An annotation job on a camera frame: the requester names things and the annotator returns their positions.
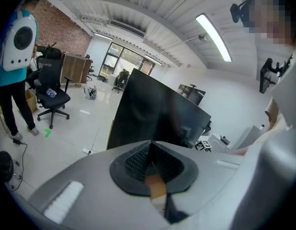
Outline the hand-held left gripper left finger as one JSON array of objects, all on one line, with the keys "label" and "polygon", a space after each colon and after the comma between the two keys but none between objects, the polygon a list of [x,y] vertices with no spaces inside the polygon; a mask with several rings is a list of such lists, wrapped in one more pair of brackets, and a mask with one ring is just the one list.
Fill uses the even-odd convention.
[{"label": "hand-held left gripper left finger", "polygon": [[29,198],[40,213],[70,182],[84,188],[61,223],[71,230],[163,230],[169,222],[153,207],[149,197],[129,195],[110,176],[110,165],[119,155],[141,142],[85,156],[42,184]]}]

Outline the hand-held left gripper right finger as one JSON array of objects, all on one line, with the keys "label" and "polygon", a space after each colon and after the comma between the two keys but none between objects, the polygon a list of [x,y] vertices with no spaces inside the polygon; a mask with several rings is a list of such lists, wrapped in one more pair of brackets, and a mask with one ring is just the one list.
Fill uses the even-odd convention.
[{"label": "hand-held left gripper right finger", "polygon": [[245,158],[227,153],[203,152],[157,142],[195,162],[198,175],[186,191],[172,194],[176,210],[187,218],[175,224],[158,226],[159,230],[228,230],[240,199],[230,183],[238,174]]}]

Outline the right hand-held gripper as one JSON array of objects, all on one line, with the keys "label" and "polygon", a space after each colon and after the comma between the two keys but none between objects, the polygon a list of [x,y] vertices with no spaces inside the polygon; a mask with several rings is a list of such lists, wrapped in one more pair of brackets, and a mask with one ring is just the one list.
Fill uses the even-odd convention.
[{"label": "right hand-held gripper", "polygon": [[199,151],[211,152],[211,145],[207,140],[200,140],[195,144],[195,149]]}]

